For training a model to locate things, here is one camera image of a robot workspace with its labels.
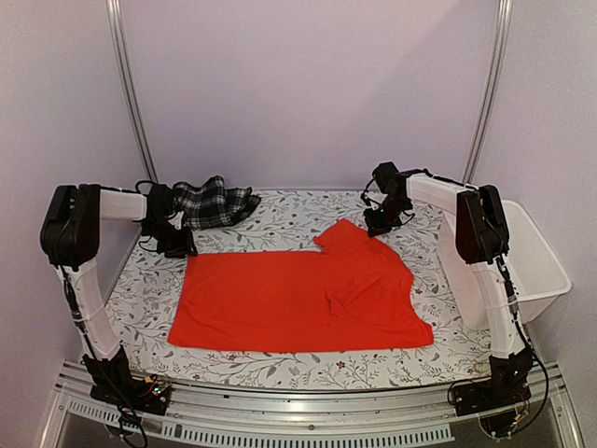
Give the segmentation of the black white plaid skirt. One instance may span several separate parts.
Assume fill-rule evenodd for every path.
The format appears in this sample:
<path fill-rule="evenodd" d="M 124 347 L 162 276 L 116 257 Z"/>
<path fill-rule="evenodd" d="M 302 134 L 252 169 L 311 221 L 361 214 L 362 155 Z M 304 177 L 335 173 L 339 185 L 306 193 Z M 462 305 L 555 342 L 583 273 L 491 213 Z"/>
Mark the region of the black white plaid skirt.
<path fill-rule="evenodd" d="M 228 188 L 221 175 L 196 187 L 186 181 L 172 186 L 176 211 L 183 211 L 192 230 L 232 227 L 250 217 L 261 197 L 248 188 Z"/>

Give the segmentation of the red garment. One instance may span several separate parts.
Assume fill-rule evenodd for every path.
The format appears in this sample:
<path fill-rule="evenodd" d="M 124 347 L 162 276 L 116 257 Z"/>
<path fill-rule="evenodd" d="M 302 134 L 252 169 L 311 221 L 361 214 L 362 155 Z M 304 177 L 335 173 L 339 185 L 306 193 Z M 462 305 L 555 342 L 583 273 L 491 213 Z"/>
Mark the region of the red garment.
<path fill-rule="evenodd" d="M 168 342 L 293 354 L 433 344 L 411 304 L 414 276 L 395 250 L 346 219 L 314 242 L 315 251 L 190 259 Z"/>

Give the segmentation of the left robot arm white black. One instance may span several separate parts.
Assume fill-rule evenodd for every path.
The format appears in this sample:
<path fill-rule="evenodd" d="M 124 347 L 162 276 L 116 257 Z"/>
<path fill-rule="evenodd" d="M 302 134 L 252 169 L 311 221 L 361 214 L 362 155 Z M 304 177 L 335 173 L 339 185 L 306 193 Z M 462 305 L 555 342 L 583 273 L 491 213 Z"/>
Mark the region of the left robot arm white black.
<path fill-rule="evenodd" d="M 149 191 L 98 184 L 60 185 L 42 224 L 40 244 L 59 279 L 84 348 L 84 362 L 97 385 L 119 405 L 138 398 L 121 341 L 113 331 L 99 288 L 97 255 L 103 220 L 125 220 L 157 243 L 166 258 L 195 256 L 192 232 L 183 211 L 174 206 L 172 190 L 147 181 Z"/>

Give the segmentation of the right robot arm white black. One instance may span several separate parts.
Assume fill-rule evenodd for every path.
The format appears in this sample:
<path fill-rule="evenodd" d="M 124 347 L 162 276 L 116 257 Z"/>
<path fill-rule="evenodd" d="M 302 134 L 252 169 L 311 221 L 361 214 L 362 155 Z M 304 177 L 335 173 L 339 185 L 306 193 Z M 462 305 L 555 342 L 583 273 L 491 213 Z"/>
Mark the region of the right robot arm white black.
<path fill-rule="evenodd" d="M 521 329 L 507 268 L 509 230 L 497 188 L 475 187 L 426 169 L 400 172 L 391 161 L 380 163 L 370 182 L 384 195 L 379 202 L 368 196 L 369 187 L 361 193 L 368 205 L 364 217 L 370 237 L 404 226 L 403 216 L 414 217 L 413 201 L 430 203 L 455 217 L 454 248 L 479 285 L 492 336 L 491 379 L 483 385 L 482 398 L 489 406 L 503 406 L 525 385 L 534 351 Z"/>

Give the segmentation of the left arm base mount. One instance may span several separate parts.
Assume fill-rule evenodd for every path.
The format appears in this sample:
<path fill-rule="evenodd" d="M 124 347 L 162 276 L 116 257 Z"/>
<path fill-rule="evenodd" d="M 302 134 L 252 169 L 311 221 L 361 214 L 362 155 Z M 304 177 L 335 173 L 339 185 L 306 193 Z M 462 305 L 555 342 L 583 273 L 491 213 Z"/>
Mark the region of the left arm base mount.
<path fill-rule="evenodd" d="M 96 371 L 92 375 L 94 385 L 90 396 L 93 399 L 134 409 L 136 412 L 165 415 L 170 403 L 172 385 L 156 375 L 136 379 L 125 375 Z"/>

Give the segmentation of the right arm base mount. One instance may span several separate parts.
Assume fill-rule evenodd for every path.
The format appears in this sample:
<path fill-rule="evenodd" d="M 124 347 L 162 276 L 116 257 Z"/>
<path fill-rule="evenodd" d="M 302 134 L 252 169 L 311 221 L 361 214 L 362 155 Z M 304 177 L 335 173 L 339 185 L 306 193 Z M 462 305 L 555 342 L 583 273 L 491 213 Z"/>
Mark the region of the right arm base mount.
<path fill-rule="evenodd" d="M 447 400 L 458 416 L 523 403 L 531 396 L 525 377 L 511 379 L 500 373 L 482 381 L 456 381 L 447 392 Z"/>

